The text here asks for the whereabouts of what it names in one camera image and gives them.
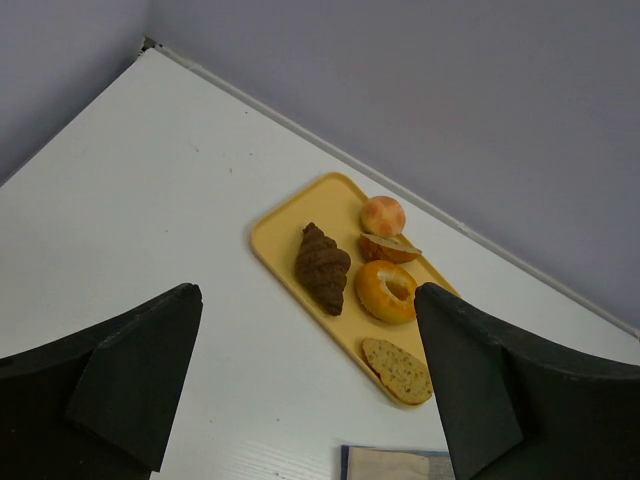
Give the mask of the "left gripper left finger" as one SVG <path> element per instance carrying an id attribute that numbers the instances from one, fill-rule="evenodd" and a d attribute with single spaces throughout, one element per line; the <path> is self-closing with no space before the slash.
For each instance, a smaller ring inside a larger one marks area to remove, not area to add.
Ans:
<path id="1" fill-rule="evenodd" d="M 148 479 L 160 470 L 203 310 L 184 283 L 1 361 L 4 479 Z"/>

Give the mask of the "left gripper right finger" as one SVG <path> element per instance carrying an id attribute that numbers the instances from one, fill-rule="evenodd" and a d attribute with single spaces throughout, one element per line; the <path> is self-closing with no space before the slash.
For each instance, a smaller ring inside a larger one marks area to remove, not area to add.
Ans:
<path id="1" fill-rule="evenodd" d="M 434 283 L 415 308 L 456 478 L 638 478 L 638 366 L 544 339 Z"/>

